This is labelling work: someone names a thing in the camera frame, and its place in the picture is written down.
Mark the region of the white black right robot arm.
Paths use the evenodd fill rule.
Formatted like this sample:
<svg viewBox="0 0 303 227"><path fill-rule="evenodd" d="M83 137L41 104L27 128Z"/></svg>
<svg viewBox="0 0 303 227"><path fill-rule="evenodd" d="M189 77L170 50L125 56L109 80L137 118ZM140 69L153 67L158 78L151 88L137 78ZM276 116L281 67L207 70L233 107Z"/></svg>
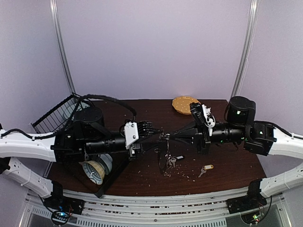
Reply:
<svg viewBox="0 0 303 227"><path fill-rule="evenodd" d="M243 96L232 97L225 109L224 122L216 122L210 108L191 103L194 121L170 133L168 138L195 145L207 154L211 144L242 144L243 148L262 156L281 155L303 158L303 137L290 133L275 123L256 121L256 103ZM247 194L228 199L229 213L256 209L267 204L267 198L303 184L303 166L299 165L279 175L252 181Z"/></svg>

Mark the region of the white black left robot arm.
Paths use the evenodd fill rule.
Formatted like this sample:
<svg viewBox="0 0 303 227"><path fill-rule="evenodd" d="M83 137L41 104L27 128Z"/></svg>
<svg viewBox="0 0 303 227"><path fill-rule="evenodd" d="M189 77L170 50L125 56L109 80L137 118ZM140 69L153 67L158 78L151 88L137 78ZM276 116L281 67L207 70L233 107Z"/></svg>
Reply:
<svg viewBox="0 0 303 227"><path fill-rule="evenodd" d="M113 168L112 153L134 156L140 142L160 133L151 122L128 121L123 132L105 127L102 111L87 107L71 115L66 129L55 133L26 134L19 129L0 131L0 171L36 192L45 203L58 210L68 206L62 185L43 178L22 165L19 158L35 158L56 163L81 163L87 177L101 185Z"/></svg>

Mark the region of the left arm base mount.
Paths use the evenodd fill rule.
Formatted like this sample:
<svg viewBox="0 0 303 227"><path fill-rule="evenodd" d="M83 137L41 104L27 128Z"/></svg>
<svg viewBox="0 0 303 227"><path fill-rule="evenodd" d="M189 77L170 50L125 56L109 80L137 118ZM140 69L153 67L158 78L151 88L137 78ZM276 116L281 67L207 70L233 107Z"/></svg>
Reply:
<svg viewBox="0 0 303 227"><path fill-rule="evenodd" d="M85 201L70 197L62 200L41 199L44 207L51 213L51 221L55 226L63 226L69 222L73 214L81 215Z"/></svg>

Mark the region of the silver key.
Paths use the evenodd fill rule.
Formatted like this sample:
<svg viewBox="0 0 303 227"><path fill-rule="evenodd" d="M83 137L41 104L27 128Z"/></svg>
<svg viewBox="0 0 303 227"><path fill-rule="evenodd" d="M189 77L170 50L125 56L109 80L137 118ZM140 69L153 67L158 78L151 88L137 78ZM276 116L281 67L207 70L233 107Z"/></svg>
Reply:
<svg viewBox="0 0 303 227"><path fill-rule="evenodd" d="M171 154L166 154L165 155L165 158L166 158L166 169L170 168L171 167Z"/></svg>

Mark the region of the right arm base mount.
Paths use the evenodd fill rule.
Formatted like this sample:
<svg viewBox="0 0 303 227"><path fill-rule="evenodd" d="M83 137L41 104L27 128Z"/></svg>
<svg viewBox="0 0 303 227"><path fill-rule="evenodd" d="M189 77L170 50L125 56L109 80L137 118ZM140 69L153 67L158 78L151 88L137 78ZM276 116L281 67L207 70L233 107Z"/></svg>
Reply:
<svg viewBox="0 0 303 227"><path fill-rule="evenodd" d="M270 200L269 208L266 210L266 198L262 196L250 197L248 195L226 201L229 214L240 213L241 220L249 226L260 223L267 216L271 204L272 200Z"/></svg>

